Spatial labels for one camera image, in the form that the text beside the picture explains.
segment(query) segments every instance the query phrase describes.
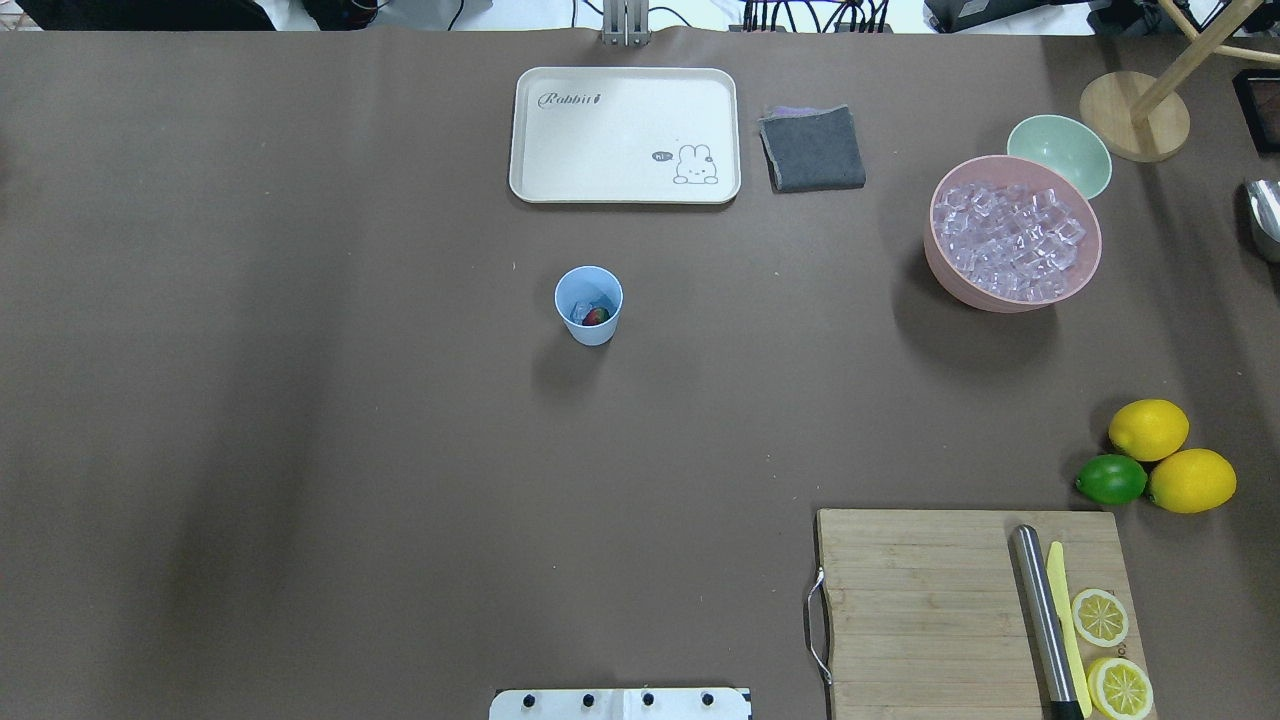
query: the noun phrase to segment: cutting board handle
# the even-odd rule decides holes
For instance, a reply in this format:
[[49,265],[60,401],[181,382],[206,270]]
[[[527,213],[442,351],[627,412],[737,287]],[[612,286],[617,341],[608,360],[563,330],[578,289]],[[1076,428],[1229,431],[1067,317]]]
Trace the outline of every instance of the cutting board handle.
[[[809,620],[810,607],[813,607],[813,596],[814,596],[814,593],[818,592],[818,588],[822,587],[822,584],[823,584],[823,582],[826,582],[826,579],[827,579],[827,574],[823,571],[822,565],[818,565],[818,575],[817,575],[817,578],[814,578],[813,587],[809,588],[809,596],[805,597],[805,601],[804,601],[804,642],[805,642],[805,644],[809,646],[809,653],[813,655],[814,662],[818,664],[818,671],[822,673],[822,680],[824,683],[827,683],[827,687],[829,688],[833,684],[833,680],[831,679],[831,670],[827,669],[827,664],[822,660],[822,657],[818,656],[818,650],[813,646],[813,624]],[[823,624],[826,624],[826,616],[827,616],[827,606],[826,606],[826,603],[823,603],[822,607],[823,607],[823,619],[824,619]]]

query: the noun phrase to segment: yellow knife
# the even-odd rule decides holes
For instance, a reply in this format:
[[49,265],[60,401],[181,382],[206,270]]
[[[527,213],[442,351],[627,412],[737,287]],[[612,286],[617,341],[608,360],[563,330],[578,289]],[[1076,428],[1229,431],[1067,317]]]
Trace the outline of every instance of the yellow knife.
[[1071,667],[1071,684],[1075,685],[1075,700],[1080,703],[1080,714],[1093,715],[1093,701],[1084,680],[1084,661],[1080,660],[1080,646],[1075,639],[1075,621],[1071,619],[1071,596],[1066,589],[1066,560],[1062,559],[1062,543],[1052,542],[1044,559],[1044,573],[1048,575],[1050,594],[1053,596],[1053,611],[1062,624],[1062,643],[1066,646],[1066,662]]

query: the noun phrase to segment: metal clamp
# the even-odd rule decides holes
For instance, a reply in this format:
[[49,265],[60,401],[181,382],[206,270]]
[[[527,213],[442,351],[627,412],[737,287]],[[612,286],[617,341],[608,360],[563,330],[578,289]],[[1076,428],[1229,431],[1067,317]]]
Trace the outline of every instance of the metal clamp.
[[649,45],[649,0],[604,0],[605,45]]
[[[827,683],[829,688],[835,680],[831,678],[831,670],[827,669],[827,664],[823,662],[822,657],[818,657],[818,651],[813,647],[813,630],[809,621],[809,607],[813,605],[813,596],[818,592],[818,588],[827,580],[827,574],[823,571],[822,565],[818,566],[818,577],[813,582],[813,587],[809,588],[809,596],[804,601],[804,642],[809,646],[809,653],[813,655],[814,662],[818,664],[818,671],[822,673],[822,680]],[[826,612],[826,605],[823,605],[823,612]]]

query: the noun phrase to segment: wooden base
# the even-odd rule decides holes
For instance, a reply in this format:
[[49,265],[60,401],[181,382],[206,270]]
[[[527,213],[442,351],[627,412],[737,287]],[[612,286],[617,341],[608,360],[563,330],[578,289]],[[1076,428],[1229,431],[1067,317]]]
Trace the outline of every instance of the wooden base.
[[1183,99],[1170,92],[1146,122],[1133,122],[1134,104],[1153,85],[1156,78],[1148,74],[1129,70],[1107,73],[1084,88],[1080,118],[1116,155],[1135,163],[1165,160],[1187,142],[1192,118]]

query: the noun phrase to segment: rabbit illustration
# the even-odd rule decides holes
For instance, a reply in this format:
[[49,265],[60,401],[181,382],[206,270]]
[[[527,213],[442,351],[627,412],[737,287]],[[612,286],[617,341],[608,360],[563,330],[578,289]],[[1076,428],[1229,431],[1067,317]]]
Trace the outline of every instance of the rabbit illustration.
[[680,163],[676,165],[676,184],[716,184],[716,163],[712,160],[712,149],[705,145],[682,145],[680,147]]

